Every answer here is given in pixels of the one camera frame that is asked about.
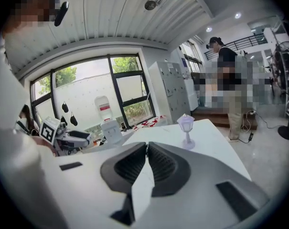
railing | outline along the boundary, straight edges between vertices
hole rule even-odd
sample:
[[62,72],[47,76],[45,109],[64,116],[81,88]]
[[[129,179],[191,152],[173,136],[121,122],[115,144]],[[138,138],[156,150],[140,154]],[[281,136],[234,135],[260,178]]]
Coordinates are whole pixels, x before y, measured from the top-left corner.
[[[227,43],[226,46],[230,48],[233,51],[238,51],[243,48],[253,47],[261,44],[267,43],[267,40],[265,39],[263,33],[245,37],[239,40],[236,40],[234,42]],[[207,60],[213,59],[218,56],[217,53],[214,53],[212,50],[209,50],[208,52],[205,52]]]

red object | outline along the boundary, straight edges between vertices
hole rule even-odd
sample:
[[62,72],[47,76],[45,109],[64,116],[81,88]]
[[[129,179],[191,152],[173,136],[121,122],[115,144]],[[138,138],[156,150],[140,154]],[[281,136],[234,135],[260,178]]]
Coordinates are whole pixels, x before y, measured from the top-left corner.
[[100,110],[106,110],[106,109],[110,109],[110,106],[107,105],[107,106],[100,107]]

window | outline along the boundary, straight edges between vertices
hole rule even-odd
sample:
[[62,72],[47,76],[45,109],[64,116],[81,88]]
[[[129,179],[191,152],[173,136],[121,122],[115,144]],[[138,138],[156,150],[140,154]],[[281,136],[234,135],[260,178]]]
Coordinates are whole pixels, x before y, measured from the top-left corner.
[[199,53],[196,47],[190,41],[187,41],[181,45],[182,52],[187,61],[190,72],[200,72],[200,66],[202,61],[200,60]]
[[[68,128],[86,130],[97,138],[102,122],[95,98],[106,96],[113,117],[127,128],[155,116],[138,55],[101,56],[51,71],[31,84],[34,119],[48,116],[68,123]],[[62,105],[66,103],[68,112]],[[78,124],[70,123],[74,115]]]

purple lamp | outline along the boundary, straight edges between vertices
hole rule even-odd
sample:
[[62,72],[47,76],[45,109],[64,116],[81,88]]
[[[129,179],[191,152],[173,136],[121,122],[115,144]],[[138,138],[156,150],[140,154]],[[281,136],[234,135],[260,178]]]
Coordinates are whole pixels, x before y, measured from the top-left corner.
[[181,116],[177,120],[177,122],[180,125],[182,131],[186,133],[186,139],[183,140],[182,147],[188,150],[194,148],[195,142],[190,139],[189,135],[189,132],[192,130],[193,127],[194,118],[189,115],[183,114],[183,116]]

wooden step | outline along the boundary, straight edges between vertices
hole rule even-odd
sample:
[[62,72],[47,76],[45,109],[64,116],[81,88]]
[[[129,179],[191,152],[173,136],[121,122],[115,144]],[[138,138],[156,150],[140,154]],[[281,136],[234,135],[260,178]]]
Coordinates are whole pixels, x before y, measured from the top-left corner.
[[[229,119],[228,119],[227,114],[220,114],[220,113],[218,113],[218,114],[195,114],[195,113],[193,113],[192,116],[195,119],[195,121],[208,119],[217,127],[230,128]],[[257,130],[258,124],[257,124],[254,116],[253,115],[251,115],[251,116],[247,115],[247,119],[251,123],[250,129],[251,130]],[[248,124],[245,116],[244,116],[244,124],[247,127],[249,127],[249,124]]]

